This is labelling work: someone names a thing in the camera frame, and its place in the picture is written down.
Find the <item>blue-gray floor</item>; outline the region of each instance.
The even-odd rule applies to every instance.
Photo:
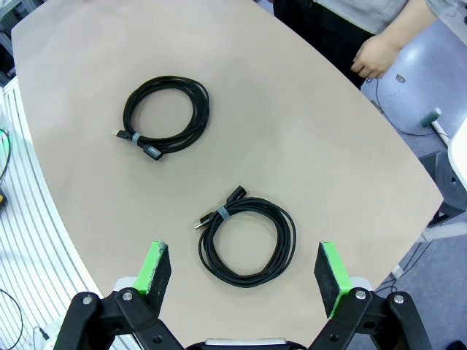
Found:
[[[267,0],[258,3],[272,12]],[[430,128],[422,128],[420,121],[438,107],[443,113],[439,124],[453,137],[467,115],[466,58],[464,43],[443,23],[435,22],[402,50],[397,62],[379,81],[378,97],[385,114],[403,131],[432,133]],[[377,100],[376,80],[363,84],[361,90],[369,100]],[[446,150],[437,135],[401,137],[418,157]],[[467,221],[467,214],[445,225],[459,221]],[[410,267],[427,245],[423,243],[415,252],[418,247],[415,244],[400,265],[405,266],[415,252]],[[395,284],[399,290],[412,295],[435,350],[445,349],[455,340],[467,343],[466,252],[467,236],[433,241],[410,272]],[[389,292],[390,289],[386,289],[379,294],[386,296]],[[348,349],[366,350],[374,346],[368,337],[356,335]]]

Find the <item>black pants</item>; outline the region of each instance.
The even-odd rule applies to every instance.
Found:
[[[350,67],[362,43],[373,34],[312,0],[276,0],[274,14],[360,88],[365,79],[351,71]]]

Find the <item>corrugated panel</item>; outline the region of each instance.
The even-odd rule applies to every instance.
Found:
[[[63,316],[77,292],[101,294],[50,196],[31,141],[17,78],[4,89],[4,111],[12,157],[1,184],[9,203],[0,213],[0,289],[16,299],[23,312],[24,330],[15,349],[32,349],[34,326],[45,327]],[[3,144],[0,166],[6,156],[7,145]],[[0,348],[7,349],[18,339],[21,323],[15,304],[1,295]],[[138,349],[129,336],[117,339],[112,348]]]

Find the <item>human hand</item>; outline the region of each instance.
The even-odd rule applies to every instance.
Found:
[[[375,35],[362,44],[350,69],[362,78],[382,78],[401,50],[384,34]]]

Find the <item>screw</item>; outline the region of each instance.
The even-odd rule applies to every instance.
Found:
[[[366,298],[366,293],[363,290],[358,290],[355,293],[355,296],[357,297],[357,299],[363,300]]]
[[[122,299],[124,299],[125,301],[131,300],[132,298],[133,298],[133,295],[131,294],[131,292],[125,292],[122,295]]]
[[[85,305],[90,304],[91,301],[93,301],[93,297],[91,297],[90,295],[88,295],[87,297],[84,297],[82,299],[82,303],[85,304]]]
[[[402,304],[404,302],[404,297],[402,295],[396,295],[394,297],[394,301],[397,303],[397,304]]]

